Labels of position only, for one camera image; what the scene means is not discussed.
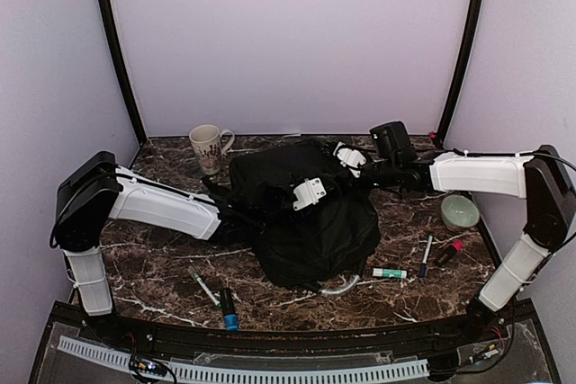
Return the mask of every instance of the black metal pole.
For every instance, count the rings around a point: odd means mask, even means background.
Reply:
[[[102,14],[104,31],[106,32],[106,39],[108,40],[108,48],[110,49],[112,62],[114,64],[114,69],[116,70],[116,76],[118,77],[118,84],[120,85],[124,104],[126,105],[126,110],[128,110],[128,115],[130,116],[130,122],[132,123],[132,128],[134,129],[136,138],[142,145],[147,139],[146,131],[144,130],[142,118],[138,112],[138,106],[136,105],[134,93],[132,92],[132,87],[128,78],[128,72],[126,71],[126,65],[124,64],[124,57],[120,48],[120,40],[118,38],[118,32],[116,31],[116,23],[114,22],[112,3],[110,0],[98,0],[98,4],[100,4],[100,13]]]
[[[464,75],[466,74],[468,60],[470,59],[470,53],[472,52],[474,34],[476,33],[481,5],[482,0],[470,0],[468,5],[468,15],[466,16],[466,24],[464,26],[462,43],[460,44],[460,52],[458,53],[458,59],[456,60],[454,76],[452,77],[452,84],[450,84],[450,90],[448,92],[448,97],[446,98],[444,111],[442,112],[442,119],[440,120],[438,130],[433,137],[433,140],[439,147],[442,147],[444,140],[446,139],[458,103],[458,96],[460,96],[460,91],[462,90]]]

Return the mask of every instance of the white mug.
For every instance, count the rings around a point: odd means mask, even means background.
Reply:
[[[222,147],[222,136],[230,134],[228,143]],[[202,172],[207,175],[217,174],[222,168],[222,156],[234,142],[234,132],[229,129],[219,130],[214,125],[201,125],[190,131],[188,138],[198,158]]]

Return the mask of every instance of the white ventilation grille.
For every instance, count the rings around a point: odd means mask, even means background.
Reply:
[[[130,355],[127,353],[67,336],[60,337],[58,349],[117,371],[129,372]],[[170,362],[168,367],[177,376],[178,382],[183,384],[377,384],[413,380],[429,375],[427,360],[333,371],[241,371],[180,362]],[[172,381],[172,378],[167,375],[164,381]]]

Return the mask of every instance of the small bowl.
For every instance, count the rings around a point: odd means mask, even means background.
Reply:
[[[442,200],[442,220],[451,231],[471,228],[480,220],[476,205],[462,195],[450,195]]]

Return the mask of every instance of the mug handle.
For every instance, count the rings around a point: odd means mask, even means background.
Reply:
[[[226,146],[222,148],[223,155],[226,155],[226,152],[228,152],[228,150],[232,147],[232,143],[234,143],[234,139],[236,138],[234,132],[232,132],[230,129],[223,129],[220,131],[220,140],[222,140],[222,137],[225,134],[230,134],[230,139],[228,140],[228,143],[226,143]]]

